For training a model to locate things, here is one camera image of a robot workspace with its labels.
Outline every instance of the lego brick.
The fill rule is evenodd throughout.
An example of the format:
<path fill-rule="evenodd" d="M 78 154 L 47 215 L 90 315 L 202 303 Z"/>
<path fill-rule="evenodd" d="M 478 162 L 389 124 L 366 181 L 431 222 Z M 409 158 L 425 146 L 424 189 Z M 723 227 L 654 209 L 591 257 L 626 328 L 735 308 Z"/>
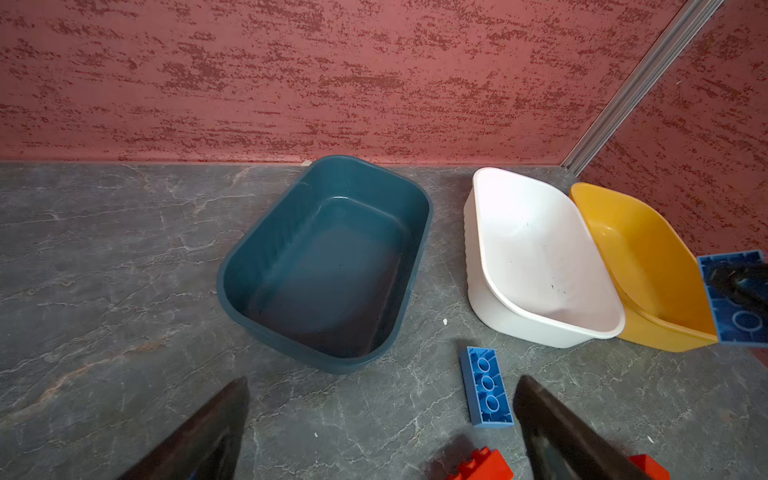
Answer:
<path fill-rule="evenodd" d="M 468 346 L 460 359 L 472 424 L 495 429 L 514 425 L 496 350 Z"/>
<path fill-rule="evenodd" d="M 511 480 L 515 477 L 499 450 L 488 447 L 472 452 L 472 459 L 458 466 L 447 480 Z"/>
<path fill-rule="evenodd" d="M 717 337 L 720 343 L 765 348 L 768 346 L 768 325 L 756 313 L 745 310 L 738 303 L 732 302 L 711 285 L 707 285 L 712 269 L 718 265 L 738 263 L 741 265 L 761 265 L 765 256 L 760 250 L 747 252 L 721 253 L 698 257 L 699 270 L 705 282 L 707 299 L 714 318 Z"/>
<path fill-rule="evenodd" d="M 650 455 L 632 455 L 630 462 L 645 472 L 652 480 L 670 480 L 670 473 L 659 465 Z"/>

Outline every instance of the yellow plastic basin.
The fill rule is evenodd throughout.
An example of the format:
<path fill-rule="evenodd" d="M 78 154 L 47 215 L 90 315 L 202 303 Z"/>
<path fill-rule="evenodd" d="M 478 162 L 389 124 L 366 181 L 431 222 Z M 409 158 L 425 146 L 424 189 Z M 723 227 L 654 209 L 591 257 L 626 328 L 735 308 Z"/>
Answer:
<path fill-rule="evenodd" d="M 668 352 L 717 342 L 694 255 L 656 210 L 590 184 L 571 187 L 627 317 L 619 338 Z"/>

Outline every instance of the white plastic basin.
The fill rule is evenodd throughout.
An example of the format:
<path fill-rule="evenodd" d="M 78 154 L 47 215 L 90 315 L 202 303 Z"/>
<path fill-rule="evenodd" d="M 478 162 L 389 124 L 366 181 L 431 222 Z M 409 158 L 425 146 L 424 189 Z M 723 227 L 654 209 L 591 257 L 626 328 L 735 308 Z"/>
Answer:
<path fill-rule="evenodd" d="M 464 206 L 469 303 L 506 335 L 558 348 L 608 339 L 624 308 L 573 202 L 498 168 L 472 178 Z"/>

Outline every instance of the red lego brick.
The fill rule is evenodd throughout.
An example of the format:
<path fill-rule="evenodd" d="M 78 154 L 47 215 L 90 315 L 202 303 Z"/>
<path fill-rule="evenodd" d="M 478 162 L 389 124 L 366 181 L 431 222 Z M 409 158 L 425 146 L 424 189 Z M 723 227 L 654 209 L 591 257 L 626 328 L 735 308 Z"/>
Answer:
<path fill-rule="evenodd" d="M 670 480 L 670 473 L 650 455 L 632 455 L 629 459 L 653 480 Z"/>
<path fill-rule="evenodd" d="M 750 349 L 750 351 L 768 369 L 768 349 Z"/>
<path fill-rule="evenodd" d="M 488 447 L 472 452 L 472 460 L 458 466 L 458 474 L 446 480 L 511 480 L 515 477 L 499 450 Z"/>

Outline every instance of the red textured wall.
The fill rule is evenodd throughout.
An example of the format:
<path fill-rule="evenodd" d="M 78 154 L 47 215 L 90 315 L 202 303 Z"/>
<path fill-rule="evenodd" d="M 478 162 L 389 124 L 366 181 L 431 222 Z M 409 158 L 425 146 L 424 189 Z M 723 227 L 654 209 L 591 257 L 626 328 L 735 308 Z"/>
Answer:
<path fill-rule="evenodd" d="M 560 164 L 683 0 L 4 0 L 0 158 Z"/>
<path fill-rule="evenodd" d="M 659 210 L 695 254 L 768 252 L 768 2 L 727 0 L 581 179 Z"/>

